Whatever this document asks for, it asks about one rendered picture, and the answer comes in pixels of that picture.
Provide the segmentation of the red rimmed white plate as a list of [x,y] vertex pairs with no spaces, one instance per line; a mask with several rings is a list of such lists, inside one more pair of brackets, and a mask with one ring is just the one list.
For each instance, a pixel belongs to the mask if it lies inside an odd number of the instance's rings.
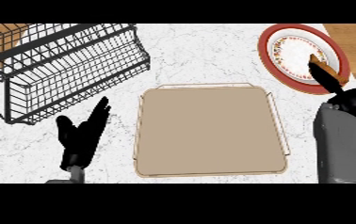
[[271,76],[299,92],[317,95],[327,93],[308,72],[310,55],[317,57],[342,80],[348,80],[348,61],[341,47],[305,24],[268,26],[258,37],[256,51]]

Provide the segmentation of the brown wooden board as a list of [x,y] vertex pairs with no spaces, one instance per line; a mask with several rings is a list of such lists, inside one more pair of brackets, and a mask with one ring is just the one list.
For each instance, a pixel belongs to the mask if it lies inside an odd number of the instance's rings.
[[349,71],[356,72],[356,24],[324,24],[323,27],[344,50]]

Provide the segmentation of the brown croissant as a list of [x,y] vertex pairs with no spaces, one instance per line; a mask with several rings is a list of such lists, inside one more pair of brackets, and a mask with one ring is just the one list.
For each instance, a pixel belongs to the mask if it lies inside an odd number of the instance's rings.
[[338,75],[335,70],[326,65],[324,62],[318,61],[317,57],[313,54],[310,55],[308,63],[313,63],[314,65],[317,65],[338,80],[339,84],[345,84],[348,82],[348,79]]

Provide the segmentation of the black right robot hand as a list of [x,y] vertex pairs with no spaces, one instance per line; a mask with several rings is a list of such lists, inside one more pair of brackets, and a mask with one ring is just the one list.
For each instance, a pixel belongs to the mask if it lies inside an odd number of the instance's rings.
[[308,63],[308,70],[321,87],[335,94],[326,102],[336,106],[338,110],[356,116],[356,88],[342,90],[336,78],[315,63]]

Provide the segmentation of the beige flat tray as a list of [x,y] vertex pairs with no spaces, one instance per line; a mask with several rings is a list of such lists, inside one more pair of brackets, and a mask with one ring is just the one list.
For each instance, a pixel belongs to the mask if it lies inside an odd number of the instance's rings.
[[283,172],[286,153],[265,90],[252,86],[146,90],[132,160],[143,177]]

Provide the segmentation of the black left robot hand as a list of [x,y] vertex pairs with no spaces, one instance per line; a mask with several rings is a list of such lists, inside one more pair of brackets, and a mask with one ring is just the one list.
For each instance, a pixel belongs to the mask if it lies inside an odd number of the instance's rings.
[[100,136],[106,128],[110,106],[107,97],[97,102],[91,114],[78,126],[66,116],[57,116],[58,143],[63,147],[58,168],[67,170],[72,166],[87,168],[95,152]]

